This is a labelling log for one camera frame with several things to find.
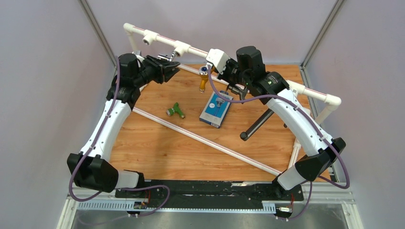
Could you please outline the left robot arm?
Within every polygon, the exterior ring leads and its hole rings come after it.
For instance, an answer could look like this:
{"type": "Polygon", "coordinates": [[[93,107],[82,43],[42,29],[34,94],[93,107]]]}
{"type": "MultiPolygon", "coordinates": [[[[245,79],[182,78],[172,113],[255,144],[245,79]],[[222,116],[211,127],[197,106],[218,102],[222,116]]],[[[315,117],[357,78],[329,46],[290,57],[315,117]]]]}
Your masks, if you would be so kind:
{"type": "Polygon", "coordinates": [[[179,62],[125,53],[117,58],[117,74],[107,92],[101,117],[80,152],[67,159],[71,184],[98,192],[127,188],[135,198],[143,196],[143,174],[118,170],[109,160],[118,133],[140,97],[141,88],[150,82],[163,84],[179,72],[179,62]]]}

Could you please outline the green plastic faucet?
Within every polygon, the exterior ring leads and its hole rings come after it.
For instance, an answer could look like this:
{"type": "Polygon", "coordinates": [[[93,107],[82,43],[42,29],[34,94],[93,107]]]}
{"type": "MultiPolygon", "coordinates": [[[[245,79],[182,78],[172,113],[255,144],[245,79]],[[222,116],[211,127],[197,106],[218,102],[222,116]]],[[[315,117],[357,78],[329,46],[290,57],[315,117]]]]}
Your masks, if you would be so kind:
{"type": "Polygon", "coordinates": [[[173,107],[168,108],[168,109],[166,110],[166,114],[167,114],[168,116],[173,116],[174,114],[178,114],[181,119],[184,119],[184,118],[185,118],[185,114],[184,114],[184,113],[182,112],[182,110],[180,109],[179,103],[175,103],[175,104],[173,105],[173,107]]]}

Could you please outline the chrome metal faucet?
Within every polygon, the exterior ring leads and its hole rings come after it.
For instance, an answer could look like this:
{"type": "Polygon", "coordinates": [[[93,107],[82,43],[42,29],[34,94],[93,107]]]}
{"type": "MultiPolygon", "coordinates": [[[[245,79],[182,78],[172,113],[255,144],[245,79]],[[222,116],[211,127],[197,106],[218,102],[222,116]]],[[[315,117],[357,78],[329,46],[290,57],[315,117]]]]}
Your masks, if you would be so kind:
{"type": "Polygon", "coordinates": [[[176,57],[178,57],[178,53],[176,51],[173,51],[171,54],[159,54],[157,56],[158,59],[172,62],[176,57]]]}

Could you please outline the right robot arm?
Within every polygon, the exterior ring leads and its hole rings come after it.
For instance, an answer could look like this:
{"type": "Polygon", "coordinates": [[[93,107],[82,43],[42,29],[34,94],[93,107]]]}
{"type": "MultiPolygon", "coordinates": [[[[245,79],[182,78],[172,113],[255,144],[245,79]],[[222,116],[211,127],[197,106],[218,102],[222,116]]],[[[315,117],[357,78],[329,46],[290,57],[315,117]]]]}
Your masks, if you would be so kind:
{"type": "Polygon", "coordinates": [[[206,61],[215,68],[219,79],[230,86],[245,86],[252,100],[260,100],[277,114],[306,153],[275,178],[273,195],[280,200],[286,199],[292,188],[314,181],[336,160],[345,167],[340,156],[346,147],[345,141],[333,138],[302,109],[288,82],[279,73],[266,70],[260,50],[245,46],[236,51],[236,57],[234,60],[219,49],[211,49],[206,61]]]}

